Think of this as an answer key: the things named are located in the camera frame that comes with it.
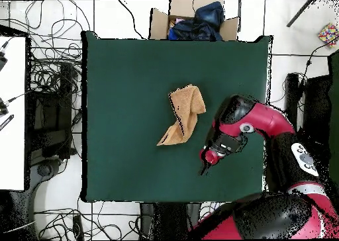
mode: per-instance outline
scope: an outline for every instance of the tabletop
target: tabletop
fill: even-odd
[[[0,46],[9,37],[0,36]],[[0,71],[0,98],[3,101],[24,93],[25,37],[12,38],[6,49],[7,63]],[[24,96],[7,107],[9,113],[0,117],[3,124],[11,115],[14,118],[0,131],[0,189],[24,190]]]

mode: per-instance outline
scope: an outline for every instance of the cardboard box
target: cardboard box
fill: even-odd
[[[168,25],[171,20],[175,20],[176,18],[191,20],[195,15],[194,10],[215,1],[220,1],[221,5],[224,6],[224,0],[169,0],[168,15],[152,8],[149,39],[167,39]],[[236,40],[238,36],[238,25],[239,17],[225,20],[220,26],[222,39],[224,41]]]

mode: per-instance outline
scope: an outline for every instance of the metal pole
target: metal pole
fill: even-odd
[[[300,14],[302,12],[304,12],[304,10],[313,2],[316,0],[307,0],[306,3],[300,8],[300,10],[298,11],[298,13],[292,18],[292,20],[289,21],[289,23],[287,24],[287,28],[289,28],[290,26],[292,26],[292,24],[295,22],[295,20],[298,19],[298,17],[300,16]]]

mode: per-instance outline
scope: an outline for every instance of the green table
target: green table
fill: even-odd
[[[331,158],[328,170],[331,178],[339,184],[339,50],[328,57],[328,68],[333,81],[328,92],[331,102],[329,139]]]
[[[100,40],[82,34],[87,66],[87,201],[232,201],[261,191],[264,140],[199,176],[199,151],[225,97],[266,100],[271,38],[256,42]],[[192,83],[207,112],[184,144],[156,146],[175,122],[168,93]]]

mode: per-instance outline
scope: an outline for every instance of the folded towel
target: folded towel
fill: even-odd
[[[205,113],[205,103],[199,88],[188,85],[168,94],[177,121],[170,126],[157,146],[188,141],[198,121],[197,114]]]

